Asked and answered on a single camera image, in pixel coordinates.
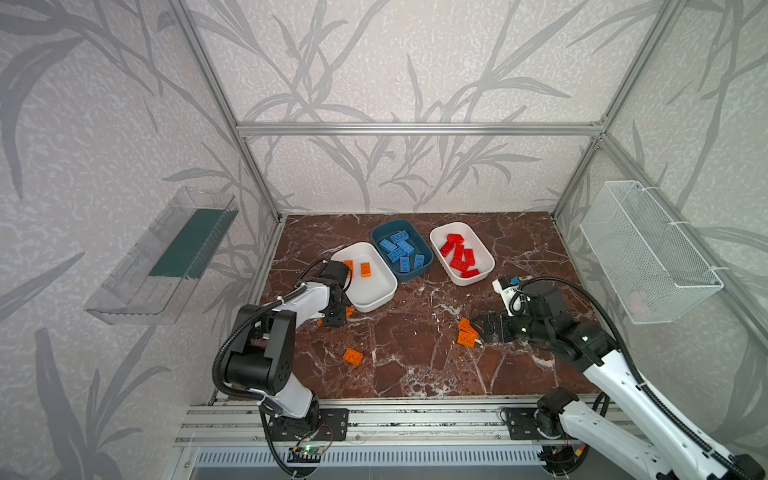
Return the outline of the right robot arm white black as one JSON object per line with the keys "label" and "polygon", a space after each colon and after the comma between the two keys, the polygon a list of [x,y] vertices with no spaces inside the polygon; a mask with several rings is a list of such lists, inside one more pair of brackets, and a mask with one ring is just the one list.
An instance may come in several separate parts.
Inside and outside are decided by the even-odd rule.
{"label": "right robot arm white black", "polygon": [[571,283],[606,324],[576,321],[559,290],[564,283],[559,277],[500,277],[492,286],[503,309],[470,323],[486,342],[524,340],[554,353],[600,390],[592,405],[558,387],[528,416],[503,409],[511,437],[575,440],[635,479],[766,478],[757,460],[730,452],[660,393],[637,368],[602,305]]}

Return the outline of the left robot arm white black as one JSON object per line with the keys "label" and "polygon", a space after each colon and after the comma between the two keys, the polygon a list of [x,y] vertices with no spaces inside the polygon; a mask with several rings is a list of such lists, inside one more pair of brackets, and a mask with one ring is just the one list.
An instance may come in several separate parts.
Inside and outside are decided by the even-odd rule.
{"label": "left robot arm white black", "polygon": [[263,305],[238,311],[230,335],[219,347],[212,365],[215,388],[228,396],[257,401],[262,414],[273,420],[319,425],[319,401],[293,374],[296,329],[309,320],[342,326],[351,301],[352,270],[329,259],[305,269],[287,294]]}

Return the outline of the orange brick small square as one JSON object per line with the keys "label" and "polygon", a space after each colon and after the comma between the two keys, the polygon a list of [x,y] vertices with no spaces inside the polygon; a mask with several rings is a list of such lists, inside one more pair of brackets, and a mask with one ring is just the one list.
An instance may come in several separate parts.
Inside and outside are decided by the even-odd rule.
{"label": "orange brick small square", "polygon": [[372,277],[371,264],[369,262],[361,263],[360,272],[363,278],[371,278]]}

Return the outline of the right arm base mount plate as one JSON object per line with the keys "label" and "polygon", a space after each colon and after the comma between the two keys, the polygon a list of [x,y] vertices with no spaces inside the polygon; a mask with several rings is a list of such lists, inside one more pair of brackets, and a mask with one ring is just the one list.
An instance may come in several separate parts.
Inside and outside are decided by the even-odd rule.
{"label": "right arm base mount plate", "polygon": [[504,407],[500,410],[500,417],[511,440],[549,439],[547,432],[542,429],[538,408]]}

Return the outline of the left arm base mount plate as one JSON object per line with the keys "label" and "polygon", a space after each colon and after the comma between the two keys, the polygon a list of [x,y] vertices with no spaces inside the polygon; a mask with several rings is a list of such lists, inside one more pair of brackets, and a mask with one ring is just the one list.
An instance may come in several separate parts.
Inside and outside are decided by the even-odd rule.
{"label": "left arm base mount plate", "polygon": [[300,419],[287,416],[269,417],[267,427],[273,441],[297,441],[311,434],[313,439],[344,441],[350,411],[346,408],[311,409]]}

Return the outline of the blue long brick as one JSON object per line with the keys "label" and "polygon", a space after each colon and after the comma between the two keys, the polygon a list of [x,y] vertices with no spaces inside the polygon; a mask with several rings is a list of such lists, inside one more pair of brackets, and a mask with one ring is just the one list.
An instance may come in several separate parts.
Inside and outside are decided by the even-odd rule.
{"label": "blue long brick", "polygon": [[407,254],[412,255],[415,251],[414,247],[407,240],[400,240],[397,245]]}
{"label": "blue long brick", "polygon": [[404,251],[403,251],[403,250],[402,250],[400,247],[398,247],[396,250],[394,250],[394,251],[392,251],[392,252],[389,252],[389,253],[387,254],[387,258],[388,258],[388,260],[389,260],[390,262],[396,262],[396,261],[398,261],[398,260],[399,260],[401,257],[403,257],[403,256],[405,256],[405,255],[406,255],[406,253],[405,253],[405,252],[404,252]]}

